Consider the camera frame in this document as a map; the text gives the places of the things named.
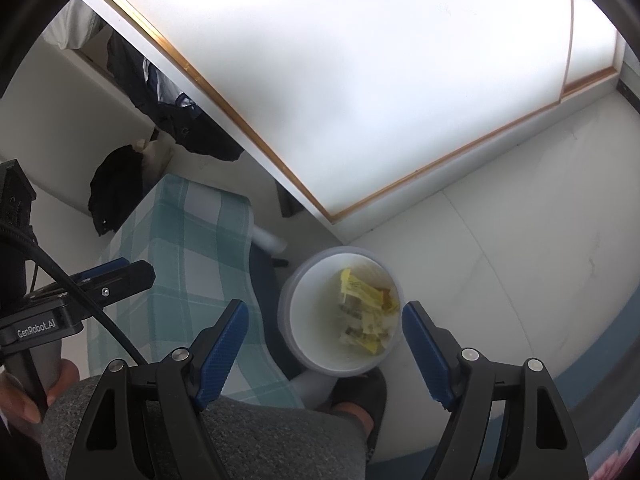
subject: gray pants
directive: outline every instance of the gray pants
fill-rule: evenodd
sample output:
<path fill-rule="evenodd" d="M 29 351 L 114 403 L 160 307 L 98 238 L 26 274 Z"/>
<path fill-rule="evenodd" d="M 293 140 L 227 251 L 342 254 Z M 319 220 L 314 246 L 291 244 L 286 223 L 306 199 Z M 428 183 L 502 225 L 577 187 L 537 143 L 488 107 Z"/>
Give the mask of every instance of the gray pants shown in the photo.
<path fill-rule="evenodd" d="M 64 480 L 76 432 L 97 381 L 91 378 L 76 384 L 47 413 L 42 452 L 50 480 Z M 202 418 L 234 480 L 364 480 L 366 439 L 354 417 L 264 408 L 220 397 Z M 179 479 L 166 434 L 163 439 L 162 431 L 154 430 L 161 427 L 156 402 L 149 403 L 149 420 L 160 478 Z"/>

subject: black cable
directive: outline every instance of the black cable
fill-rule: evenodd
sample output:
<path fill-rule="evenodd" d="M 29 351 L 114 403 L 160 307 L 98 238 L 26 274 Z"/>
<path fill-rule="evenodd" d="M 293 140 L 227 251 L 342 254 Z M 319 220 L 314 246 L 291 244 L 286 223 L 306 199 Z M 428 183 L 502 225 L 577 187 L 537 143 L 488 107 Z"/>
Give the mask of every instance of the black cable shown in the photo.
<path fill-rule="evenodd" d="M 33 226 L 29 226 L 29 234 L 31 235 L 31 240 L 33 243 L 39 246 L 38 237 L 36 233 L 33 232 Z M 33 267 L 33 278 L 31 279 L 31 290 L 29 294 L 31 294 L 36 289 L 36 280 L 38 279 L 38 264 L 34 262 L 35 266 Z"/>
<path fill-rule="evenodd" d="M 33 269 L 33 278 L 31 279 L 31 288 L 29 294 L 36 290 L 36 280 L 38 279 L 38 264 Z"/>
<path fill-rule="evenodd" d="M 146 359 L 133 343 L 124 335 L 122 330 L 107 316 L 102 309 L 95 304 L 88 294 L 78 286 L 74 280 L 38 245 L 20 229 L 0 220 L 0 239 L 12 247 L 21 250 L 26 257 L 33 260 L 42 270 L 52 277 L 74 300 L 83 306 L 89 314 L 113 336 L 113 338 L 126 350 L 137 365 L 145 365 Z"/>

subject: plastic container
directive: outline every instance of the plastic container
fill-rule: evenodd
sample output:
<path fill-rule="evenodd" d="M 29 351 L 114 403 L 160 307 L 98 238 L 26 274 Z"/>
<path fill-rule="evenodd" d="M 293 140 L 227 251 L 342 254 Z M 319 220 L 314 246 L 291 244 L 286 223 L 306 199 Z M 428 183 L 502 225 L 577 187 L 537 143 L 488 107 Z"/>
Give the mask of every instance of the plastic container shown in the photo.
<path fill-rule="evenodd" d="M 278 327 L 293 355 L 310 370 L 335 377 L 371 370 L 402 337 L 398 322 L 385 351 L 375 356 L 340 343 L 340 272 L 348 267 L 369 285 L 390 288 L 404 306 L 398 280 L 372 253 L 357 247 L 336 247 L 307 260 L 285 283 L 278 306 Z"/>

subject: plaid blanket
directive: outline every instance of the plaid blanket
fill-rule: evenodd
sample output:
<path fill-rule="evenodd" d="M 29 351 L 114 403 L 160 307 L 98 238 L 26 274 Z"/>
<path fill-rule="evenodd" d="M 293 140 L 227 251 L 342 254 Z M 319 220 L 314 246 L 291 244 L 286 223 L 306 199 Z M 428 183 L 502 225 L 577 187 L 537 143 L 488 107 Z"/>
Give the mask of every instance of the plaid blanket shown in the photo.
<path fill-rule="evenodd" d="M 302 402 L 271 359 L 249 276 L 254 216 L 242 196 L 168 175 L 127 219 L 101 262 L 146 260 L 156 270 L 148 291 L 105 309 L 149 362 L 190 346 L 215 324 L 228 302 L 250 311 L 248 334 L 223 394 L 263 406 L 301 408 Z M 101 374 L 115 358 L 131 362 L 94 319 L 87 325 L 89 370 Z"/>

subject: hanging clothes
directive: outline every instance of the hanging clothes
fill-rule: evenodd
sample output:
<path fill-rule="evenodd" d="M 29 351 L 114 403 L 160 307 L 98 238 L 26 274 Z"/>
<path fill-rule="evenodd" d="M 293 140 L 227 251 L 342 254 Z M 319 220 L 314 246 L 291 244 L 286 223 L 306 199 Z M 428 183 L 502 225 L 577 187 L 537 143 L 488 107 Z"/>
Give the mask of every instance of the hanging clothes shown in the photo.
<path fill-rule="evenodd" d="M 71 0 L 44 29 L 42 39 L 64 50 L 85 46 L 104 27 L 104 21 L 82 0 Z"/>
<path fill-rule="evenodd" d="M 244 149 L 120 34 L 112 34 L 107 50 L 116 83 L 160 130 L 189 152 L 238 160 Z"/>

